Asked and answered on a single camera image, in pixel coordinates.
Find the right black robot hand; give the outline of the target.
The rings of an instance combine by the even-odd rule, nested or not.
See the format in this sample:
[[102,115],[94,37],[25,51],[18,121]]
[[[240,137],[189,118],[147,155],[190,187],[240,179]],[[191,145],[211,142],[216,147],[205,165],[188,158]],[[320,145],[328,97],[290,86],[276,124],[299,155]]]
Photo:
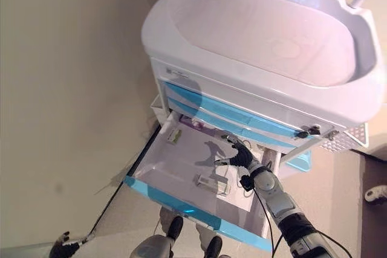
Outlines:
[[245,144],[234,134],[222,134],[220,138],[232,145],[238,152],[235,156],[220,160],[215,160],[216,166],[235,166],[243,167],[250,173],[261,167],[261,163],[254,157],[251,151],[245,146]]

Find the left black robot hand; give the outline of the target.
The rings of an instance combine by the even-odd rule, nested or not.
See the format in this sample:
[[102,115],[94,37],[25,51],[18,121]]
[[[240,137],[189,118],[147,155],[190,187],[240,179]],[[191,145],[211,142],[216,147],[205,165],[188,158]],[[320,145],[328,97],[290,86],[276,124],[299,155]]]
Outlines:
[[70,239],[70,232],[66,231],[61,234],[54,245],[51,247],[49,258],[70,258],[79,250],[79,248],[88,242],[88,237],[76,240],[73,243],[67,243]]

